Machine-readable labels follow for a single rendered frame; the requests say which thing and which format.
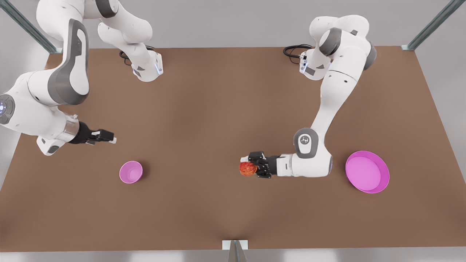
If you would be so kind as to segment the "red apple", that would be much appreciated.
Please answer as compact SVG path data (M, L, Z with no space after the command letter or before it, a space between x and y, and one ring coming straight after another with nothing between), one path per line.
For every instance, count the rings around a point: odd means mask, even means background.
M238 169L240 174L249 177L256 174L258 166L251 162L240 162Z

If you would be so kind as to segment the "small pink bowl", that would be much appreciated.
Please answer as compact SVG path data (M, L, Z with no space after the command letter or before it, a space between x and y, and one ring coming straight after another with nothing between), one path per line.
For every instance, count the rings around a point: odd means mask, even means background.
M119 178L127 184L135 183L143 175L142 165L138 161L129 161L122 165L119 171Z

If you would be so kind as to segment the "pink plate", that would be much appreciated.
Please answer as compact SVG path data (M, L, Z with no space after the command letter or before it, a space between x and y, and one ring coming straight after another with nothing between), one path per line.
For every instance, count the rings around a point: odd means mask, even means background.
M389 184L390 172L383 159L371 151L352 153L345 164L348 181L362 192L375 194Z

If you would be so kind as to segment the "silver frame post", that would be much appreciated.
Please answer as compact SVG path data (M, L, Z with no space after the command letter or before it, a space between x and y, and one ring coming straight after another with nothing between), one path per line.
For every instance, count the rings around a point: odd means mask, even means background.
M402 50L415 51L438 27L443 24L466 0L450 0L448 4Z
M222 250L229 250L228 262L247 262L244 250L248 250L248 240L223 240Z
M0 8L48 53L63 52L62 48L54 46L9 0L0 0Z

